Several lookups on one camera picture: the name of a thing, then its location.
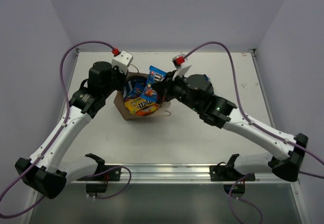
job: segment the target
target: robotic arm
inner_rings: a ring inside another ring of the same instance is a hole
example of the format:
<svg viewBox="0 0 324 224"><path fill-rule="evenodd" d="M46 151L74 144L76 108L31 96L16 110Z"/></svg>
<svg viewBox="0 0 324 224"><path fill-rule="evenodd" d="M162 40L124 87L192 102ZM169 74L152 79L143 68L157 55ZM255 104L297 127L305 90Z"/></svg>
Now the robotic arm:
<svg viewBox="0 0 324 224"><path fill-rule="evenodd" d="M293 136L278 131L250 116L248 122L234 103L214 94L213 86L205 75L184 77L189 67L182 66L169 72L162 82L153 84L152 88L166 101L177 99L194 110L205 123L239 134L268 151L249 156L234 154L226 166L219 165L214 171L230 180L238 180L251 172L273 172L283 180L296 181L305 153L287 142L306 148L308 137L301 133ZM265 134L250 122L280 135L284 141Z"/></svg>
<svg viewBox="0 0 324 224"><path fill-rule="evenodd" d="M78 162L64 164L61 160L81 130L95 117L105 105L105 100L114 90L122 90L126 80L128 67L133 56L122 51L111 63L100 61L89 70L89 78L81 83L70 100L68 121L60 120L44 143L29 157L19 158L15 167L19 174L23 173L38 157L40 161L22 178L25 184L42 193L49 199L55 198L66 184L81 177L103 172L104 160L87 154ZM42 155L42 151L63 126L55 141Z"/></svg>

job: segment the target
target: open box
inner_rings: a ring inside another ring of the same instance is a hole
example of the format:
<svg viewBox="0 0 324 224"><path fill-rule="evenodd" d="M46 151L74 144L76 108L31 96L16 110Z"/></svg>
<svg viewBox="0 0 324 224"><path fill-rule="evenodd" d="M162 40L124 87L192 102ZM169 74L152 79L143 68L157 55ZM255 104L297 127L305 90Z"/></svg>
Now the open box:
<svg viewBox="0 0 324 224"><path fill-rule="evenodd" d="M126 79L129 79L132 76L145 76L147 78L148 74L128 72ZM157 111L155 111L154 113L151 113L147 116L137 116L137 115L131 114L129 112L129 110L125 107L123 94L119 91L117 92L113 103L115 104L117 110L120 112L120 114L124 118L124 120L141 119L141 118L145 118L145 117L155 117L155 116L169 116L169 114L166 114L165 112L169 109L169 107L171 105L171 102L164 102L161 104L160 108Z"/></svg>

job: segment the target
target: snack package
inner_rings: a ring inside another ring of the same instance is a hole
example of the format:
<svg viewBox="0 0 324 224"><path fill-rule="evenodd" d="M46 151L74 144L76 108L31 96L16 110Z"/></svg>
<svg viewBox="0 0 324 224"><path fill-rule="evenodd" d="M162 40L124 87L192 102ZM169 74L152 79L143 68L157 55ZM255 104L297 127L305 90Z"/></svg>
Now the snack package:
<svg viewBox="0 0 324 224"><path fill-rule="evenodd" d="M146 81L146 87L140 97L156 103L157 93L152 89L151 85L155 82L162 81L165 78L166 74L166 72L161 71L154 66L150 66L150 74Z"/></svg>
<svg viewBox="0 0 324 224"><path fill-rule="evenodd" d="M125 102L125 107L128 108L131 114L135 114L137 111L153 105L154 102L148 101L142 98L136 98Z"/></svg>
<svg viewBox="0 0 324 224"><path fill-rule="evenodd" d="M143 92L143 90L144 90L144 86L137 83L135 85L135 87L133 88L133 90L131 90L131 92L129 94L127 94L126 97L124 97L124 101L128 102L129 100L138 98L141 95L141 93Z"/></svg>
<svg viewBox="0 0 324 224"><path fill-rule="evenodd" d="M129 80L127 80L125 82L124 91L123 91L124 99L134 89L136 84L145 86L146 85L146 77L137 75L137 76L132 76Z"/></svg>
<svg viewBox="0 0 324 224"><path fill-rule="evenodd" d="M141 110L137 111L136 115L137 116L146 116L146 115L149 115L149 114L155 112L159 108L160 108L159 104L154 104L154 105L151 105L145 109L141 109Z"/></svg>

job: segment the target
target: gray floor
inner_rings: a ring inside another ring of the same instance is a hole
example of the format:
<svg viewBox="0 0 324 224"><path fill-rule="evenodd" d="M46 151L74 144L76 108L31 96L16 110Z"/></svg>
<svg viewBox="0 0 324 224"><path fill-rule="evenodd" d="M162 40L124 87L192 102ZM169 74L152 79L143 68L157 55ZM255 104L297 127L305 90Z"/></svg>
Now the gray floor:
<svg viewBox="0 0 324 224"><path fill-rule="evenodd" d="M110 185L109 193L121 185ZM267 223L301 223L288 184L247 185L244 197L256 204ZM258 223L252 207L233 200L246 223ZM108 200L86 199L85 185L74 184L35 208L34 223L238 223L230 212L222 185L131 185Z"/></svg>

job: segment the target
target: table surface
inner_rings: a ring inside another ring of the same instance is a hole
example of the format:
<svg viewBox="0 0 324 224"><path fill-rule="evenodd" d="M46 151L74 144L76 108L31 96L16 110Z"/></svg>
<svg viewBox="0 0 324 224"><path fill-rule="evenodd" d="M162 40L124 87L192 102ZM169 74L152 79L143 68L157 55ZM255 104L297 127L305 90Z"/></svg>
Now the table surface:
<svg viewBox="0 0 324 224"><path fill-rule="evenodd" d="M132 64L148 73L153 65L172 71L172 58L180 52L133 52ZM245 111L270 125L257 73L250 53L232 54L237 82ZM111 53L80 52L75 66L69 97L88 78L96 61L108 61ZM192 67L187 75L207 74L215 94L237 103L229 59L226 53L194 53L189 57ZM102 157L106 163L218 163L232 154L264 153L249 140L223 129L209 126L199 116L173 100L169 117L143 118L125 121L115 108L115 92L106 100L96 117L78 135L65 154L63 162L79 160L87 153Z"/></svg>

